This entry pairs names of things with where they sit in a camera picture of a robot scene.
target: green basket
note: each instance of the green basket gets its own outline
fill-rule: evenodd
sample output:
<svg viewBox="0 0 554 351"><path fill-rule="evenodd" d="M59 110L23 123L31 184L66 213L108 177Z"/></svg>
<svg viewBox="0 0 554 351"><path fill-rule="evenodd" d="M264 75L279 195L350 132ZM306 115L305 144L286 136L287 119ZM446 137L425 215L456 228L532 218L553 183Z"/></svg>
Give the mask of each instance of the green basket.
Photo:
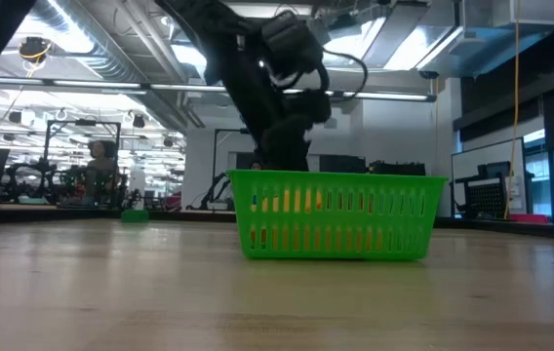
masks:
<svg viewBox="0 0 554 351"><path fill-rule="evenodd" d="M447 179L230 171L252 258L420 259Z"/></svg>

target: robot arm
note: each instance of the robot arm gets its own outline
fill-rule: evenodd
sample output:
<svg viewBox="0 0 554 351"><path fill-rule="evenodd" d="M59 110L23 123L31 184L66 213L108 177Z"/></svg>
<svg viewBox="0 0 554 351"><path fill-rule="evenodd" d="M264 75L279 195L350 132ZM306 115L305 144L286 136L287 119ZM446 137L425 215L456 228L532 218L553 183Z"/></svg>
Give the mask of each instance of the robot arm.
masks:
<svg viewBox="0 0 554 351"><path fill-rule="evenodd" d="M307 171L309 142L303 136L314 123L331 117L325 94L329 75L323 48L292 12L264 21L235 14L218 0L156 0L206 57L206 82L221 81L257 145L268 169ZM318 71L321 87L293 96L283 91L305 73ZM278 80L295 76L288 86Z"/></svg>

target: plastic basket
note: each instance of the plastic basket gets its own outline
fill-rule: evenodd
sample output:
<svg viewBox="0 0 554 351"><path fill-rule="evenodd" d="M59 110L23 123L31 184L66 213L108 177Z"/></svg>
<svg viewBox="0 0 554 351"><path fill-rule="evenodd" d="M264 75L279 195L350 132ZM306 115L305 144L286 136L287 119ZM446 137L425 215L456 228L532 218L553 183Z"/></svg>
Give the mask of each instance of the plastic basket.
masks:
<svg viewBox="0 0 554 351"><path fill-rule="evenodd" d="M420 259L442 177L230 171L252 258Z"/></svg>

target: desk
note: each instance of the desk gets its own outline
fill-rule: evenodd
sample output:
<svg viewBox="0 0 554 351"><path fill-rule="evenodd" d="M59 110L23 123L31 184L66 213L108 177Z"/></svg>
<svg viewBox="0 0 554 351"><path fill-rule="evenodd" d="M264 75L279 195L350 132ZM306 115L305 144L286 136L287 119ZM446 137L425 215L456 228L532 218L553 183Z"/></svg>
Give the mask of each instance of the desk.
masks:
<svg viewBox="0 0 554 351"><path fill-rule="evenodd" d="M236 226L0 225L0 350L554 350L554 240L420 262L247 260Z"/></svg>

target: table surface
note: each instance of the table surface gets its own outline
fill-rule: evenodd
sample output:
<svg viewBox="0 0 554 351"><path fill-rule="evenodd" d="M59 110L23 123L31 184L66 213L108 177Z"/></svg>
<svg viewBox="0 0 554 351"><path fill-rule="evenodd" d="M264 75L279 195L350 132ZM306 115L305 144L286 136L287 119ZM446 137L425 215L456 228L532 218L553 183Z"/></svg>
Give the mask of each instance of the table surface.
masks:
<svg viewBox="0 0 554 351"><path fill-rule="evenodd" d="M554 350L554 240L247 260L233 224L0 225L0 350Z"/></svg>

